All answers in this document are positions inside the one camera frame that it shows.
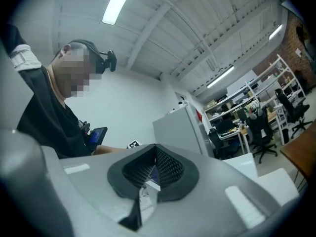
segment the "white wall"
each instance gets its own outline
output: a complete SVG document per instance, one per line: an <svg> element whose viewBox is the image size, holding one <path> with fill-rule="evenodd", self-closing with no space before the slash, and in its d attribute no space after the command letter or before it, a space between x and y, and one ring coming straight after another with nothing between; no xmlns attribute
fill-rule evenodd
<svg viewBox="0 0 316 237"><path fill-rule="evenodd" d="M178 82L174 77L167 73L162 73L160 75L160 80L164 86L164 96L165 96L165 109L166 112L171 111L172 109L178 109L178 97L176 93L185 96L186 100L192 104L199 113L203 115L202 122L204 128L207 132L210 130L210 124L207 120L207 116L203 114L204 104L200 102L195 96L191 95L189 91Z"/></svg>
<svg viewBox="0 0 316 237"><path fill-rule="evenodd" d="M163 84L131 71L105 72L88 92L66 100L91 128L106 126L103 145L126 148L133 140L155 143L153 121L164 116Z"/></svg>

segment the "black office chair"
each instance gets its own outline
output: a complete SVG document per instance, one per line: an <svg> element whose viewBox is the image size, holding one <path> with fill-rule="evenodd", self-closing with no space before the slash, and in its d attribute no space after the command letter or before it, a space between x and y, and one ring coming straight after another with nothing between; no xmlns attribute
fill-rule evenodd
<svg viewBox="0 0 316 237"><path fill-rule="evenodd" d="M238 152L239 145L229 145L227 147L224 147L224 143L219 138L216 129L211 128L208 133L208 137L215 146L215 158L225 160L228 157L232 157L234 154Z"/></svg>
<svg viewBox="0 0 316 237"><path fill-rule="evenodd" d="M277 152L271 150L271 147L276 148L275 144L268 145L273 137L273 130L271 129L268 122L267 109L262 109L262 115L257 115L256 119L247 119L247 124L252 133L252 143L259 146L259 150L253 153L253 156L261 154L259 158L259 164L261 164L261 159L264 154L274 154L277 157ZM266 136L262 137L261 130L264 130Z"/></svg>
<svg viewBox="0 0 316 237"><path fill-rule="evenodd" d="M299 124L296 125L295 127L292 128L292 131L294 132L291 136L291 138L294 138L294 134L297 133L298 130L303 129L306 130L305 125L308 125L310 123L313 123L312 121L310 122L304 122L304 113L309 109L309 105L303 105L303 101L305 100L302 99L298 105L294 108L293 105L290 103L290 101L287 99L286 95L283 93L281 89L276 89L276 97L280 101L281 104L286 109L287 112L287 120L290 123L296 123L299 121Z"/></svg>

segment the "wooden table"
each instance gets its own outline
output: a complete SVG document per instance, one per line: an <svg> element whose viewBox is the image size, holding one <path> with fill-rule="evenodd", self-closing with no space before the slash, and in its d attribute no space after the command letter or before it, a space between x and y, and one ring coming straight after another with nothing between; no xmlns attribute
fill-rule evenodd
<svg viewBox="0 0 316 237"><path fill-rule="evenodd" d="M316 120L280 151L297 167L307 181L310 180L316 165Z"/></svg>

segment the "fluorescent light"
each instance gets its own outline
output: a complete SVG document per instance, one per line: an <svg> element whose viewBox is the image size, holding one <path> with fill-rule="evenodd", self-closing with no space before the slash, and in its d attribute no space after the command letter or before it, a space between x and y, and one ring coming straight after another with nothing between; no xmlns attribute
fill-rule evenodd
<svg viewBox="0 0 316 237"><path fill-rule="evenodd" d="M273 33L270 34L269 40L271 40L282 28L282 25L279 25L278 28L275 29Z"/></svg>
<svg viewBox="0 0 316 237"><path fill-rule="evenodd" d="M230 69L228 69L225 73L223 73L219 78L217 78L216 80L214 80L213 82L211 82L207 87L210 88L212 87L215 83L217 83L220 79L224 78L225 76L227 76L235 67L231 66Z"/></svg>
<svg viewBox="0 0 316 237"><path fill-rule="evenodd" d="M104 12L102 22L109 25L114 25L125 2L126 0L110 0L108 7Z"/></svg>

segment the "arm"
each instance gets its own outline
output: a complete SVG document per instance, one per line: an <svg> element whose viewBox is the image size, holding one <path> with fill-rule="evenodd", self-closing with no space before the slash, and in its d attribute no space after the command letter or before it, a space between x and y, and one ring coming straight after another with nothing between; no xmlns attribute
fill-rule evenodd
<svg viewBox="0 0 316 237"><path fill-rule="evenodd" d="M97 146L97 149L94 152L92 152L92 155L96 156L96 155L102 155L102 154L108 154L108 153L115 153L115 152L120 152L123 150L126 150L126 149L111 148L111 147L100 145L100 146Z"/></svg>

